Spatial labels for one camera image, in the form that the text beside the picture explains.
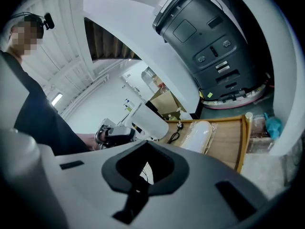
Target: wooden table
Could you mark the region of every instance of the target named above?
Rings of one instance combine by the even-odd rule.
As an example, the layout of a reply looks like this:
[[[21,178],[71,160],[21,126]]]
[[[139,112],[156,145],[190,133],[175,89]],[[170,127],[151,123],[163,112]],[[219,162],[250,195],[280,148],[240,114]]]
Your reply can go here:
[[[251,126],[246,122],[245,116],[208,119],[208,120],[190,120],[181,121],[183,129],[179,131],[180,138],[173,141],[171,144],[181,146],[184,138],[187,135],[188,128],[192,122],[208,121],[216,126],[215,134],[211,145],[203,153],[211,157],[221,160],[223,163],[241,172],[246,146],[249,142],[249,131]],[[177,131],[177,123],[179,121],[167,121],[169,124],[169,131],[160,142],[166,143],[171,135]]]

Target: hand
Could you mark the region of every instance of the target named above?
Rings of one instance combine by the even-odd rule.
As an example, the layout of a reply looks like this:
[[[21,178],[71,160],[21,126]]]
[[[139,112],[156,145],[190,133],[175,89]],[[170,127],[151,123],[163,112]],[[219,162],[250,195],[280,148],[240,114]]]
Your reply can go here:
[[[99,150],[99,144],[95,141],[95,134],[76,134],[88,147],[89,150]]]

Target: person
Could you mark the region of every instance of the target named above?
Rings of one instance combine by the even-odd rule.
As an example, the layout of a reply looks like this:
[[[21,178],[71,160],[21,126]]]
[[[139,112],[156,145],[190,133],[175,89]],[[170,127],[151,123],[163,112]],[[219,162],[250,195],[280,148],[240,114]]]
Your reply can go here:
[[[14,128],[32,136],[38,144],[50,146],[56,156],[97,149],[94,134],[75,134],[51,105],[42,87],[21,66],[22,57],[35,50],[42,38],[41,19],[27,15],[11,28],[6,52],[0,51],[9,67],[29,91]]]

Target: plastic bag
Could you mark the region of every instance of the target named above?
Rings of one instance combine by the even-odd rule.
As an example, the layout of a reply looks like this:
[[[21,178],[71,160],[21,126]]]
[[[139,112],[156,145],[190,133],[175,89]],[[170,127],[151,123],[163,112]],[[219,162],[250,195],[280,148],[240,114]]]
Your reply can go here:
[[[215,136],[216,128],[217,124],[211,124],[207,121],[193,122],[190,124],[187,134],[181,140],[179,146],[197,153],[206,154]]]

